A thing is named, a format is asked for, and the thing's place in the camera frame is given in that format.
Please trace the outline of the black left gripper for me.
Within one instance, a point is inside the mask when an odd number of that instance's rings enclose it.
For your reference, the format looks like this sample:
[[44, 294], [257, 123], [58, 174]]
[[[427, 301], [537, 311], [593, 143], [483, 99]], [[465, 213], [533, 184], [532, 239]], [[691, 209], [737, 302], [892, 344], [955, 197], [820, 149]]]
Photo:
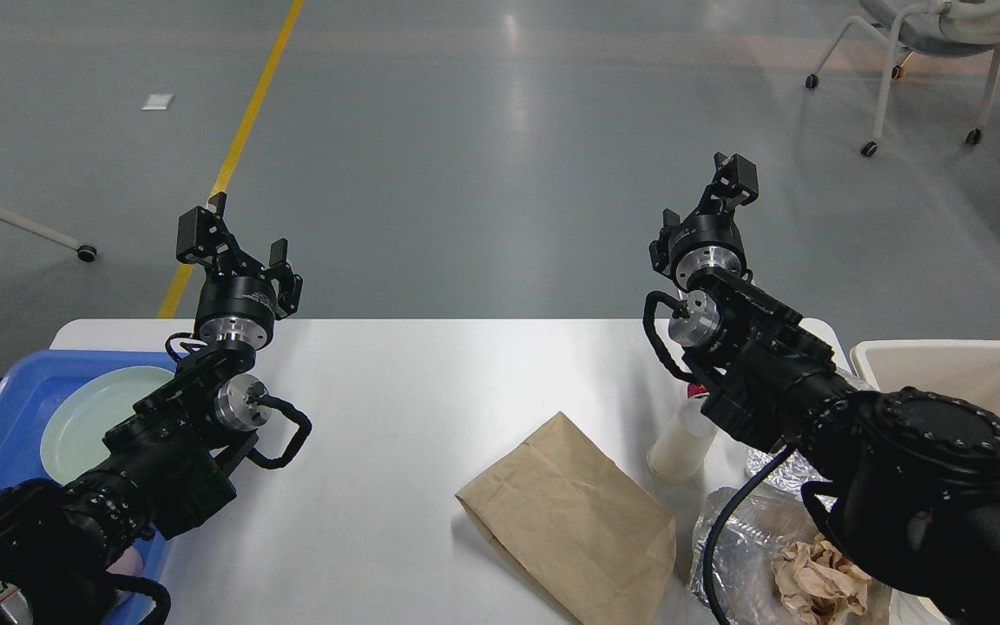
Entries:
[[227, 229], [227, 193], [214, 193], [206, 206], [195, 206], [178, 220], [175, 260], [202, 266], [205, 284], [200, 289], [194, 337], [202, 343], [242, 341], [255, 351], [274, 338], [274, 325], [296, 313], [303, 278], [288, 261], [288, 240], [270, 246], [269, 265], [253, 274], [245, 268], [237, 238]]

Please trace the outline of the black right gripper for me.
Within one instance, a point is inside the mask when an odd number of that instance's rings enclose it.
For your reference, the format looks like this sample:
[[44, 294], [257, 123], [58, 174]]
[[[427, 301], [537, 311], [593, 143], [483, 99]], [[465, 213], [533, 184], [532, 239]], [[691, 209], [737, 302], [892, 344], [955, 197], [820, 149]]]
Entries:
[[662, 211], [662, 226], [649, 245], [652, 270], [678, 290], [702, 269], [719, 268], [747, 276], [747, 257], [734, 211], [759, 198], [755, 163], [744, 155], [714, 154], [714, 175], [702, 191], [701, 211], [681, 216]]

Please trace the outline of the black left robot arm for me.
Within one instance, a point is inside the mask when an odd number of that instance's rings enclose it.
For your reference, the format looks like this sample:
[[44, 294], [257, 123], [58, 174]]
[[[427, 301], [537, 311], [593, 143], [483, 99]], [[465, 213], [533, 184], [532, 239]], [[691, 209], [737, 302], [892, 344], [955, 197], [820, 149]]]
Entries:
[[231, 475], [249, 460], [262, 470], [290, 464], [310, 418], [270, 395], [253, 375], [255, 355], [277, 321], [295, 313], [303, 280], [278, 239], [262, 264], [227, 229], [227, 196], [211, 195], [178, 224], [184, 265], [205, 269], [191, 332], [164, 343], [171, 380], [136, 401], [103, 436], [108, 457], [63, 485], [31, 478], [0, 490], [0, 624], [99, 624], [121, 594], [152, 602], [162, 624], [169, 590], [115, 573], [140, 539], [198, 529], [234, 501]]

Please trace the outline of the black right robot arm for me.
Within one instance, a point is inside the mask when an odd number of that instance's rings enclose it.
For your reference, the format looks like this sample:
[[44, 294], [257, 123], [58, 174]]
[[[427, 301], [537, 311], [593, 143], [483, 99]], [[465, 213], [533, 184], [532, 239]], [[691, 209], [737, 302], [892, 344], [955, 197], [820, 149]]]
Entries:
[[753, 282], [739, 206], [759, 195], [743, 155], [714, 156], [697, 207], [664, 210], [649, 254], [678, 296], [644, 300], [644, 335], [674, 378], [707, 389], [700, 411], [773, 455], [714, 519], [701, 557], [712, 613], [714, 549], [727, 519], [794, 452], [820, 472], [801, 487], [817, 529], [877, 581], [929, 598], [949, 622], [1000, 624], [1000, 417], [911, 386], [860, 389], [800, 313]]

